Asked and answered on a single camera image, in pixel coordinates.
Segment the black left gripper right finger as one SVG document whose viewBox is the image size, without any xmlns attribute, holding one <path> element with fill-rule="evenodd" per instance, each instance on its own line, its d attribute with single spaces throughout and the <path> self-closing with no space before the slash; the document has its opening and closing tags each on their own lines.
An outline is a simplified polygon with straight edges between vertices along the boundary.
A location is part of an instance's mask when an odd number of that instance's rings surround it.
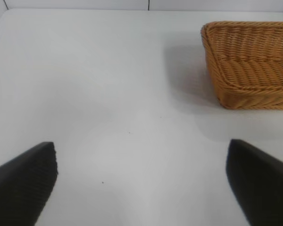
<svg viewBox="0 0 283 226">
<path fill-rule="evenodd" d="M 283 226 L 283 162 L 239 139 L 228 146 L 225 171 L 251 226 Z"/>
</svg>

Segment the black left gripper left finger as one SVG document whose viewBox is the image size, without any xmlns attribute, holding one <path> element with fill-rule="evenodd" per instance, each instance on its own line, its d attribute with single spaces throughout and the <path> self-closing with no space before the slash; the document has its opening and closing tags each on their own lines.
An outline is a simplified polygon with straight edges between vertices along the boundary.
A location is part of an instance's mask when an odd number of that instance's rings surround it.
<svg viewBox="0 0 283 226">
<path fill-rule="evenodd" d="M 42 142 L 0 166 L 0 226 L 34 226 L 58 177 L 53 142 Z"/>
</svg>

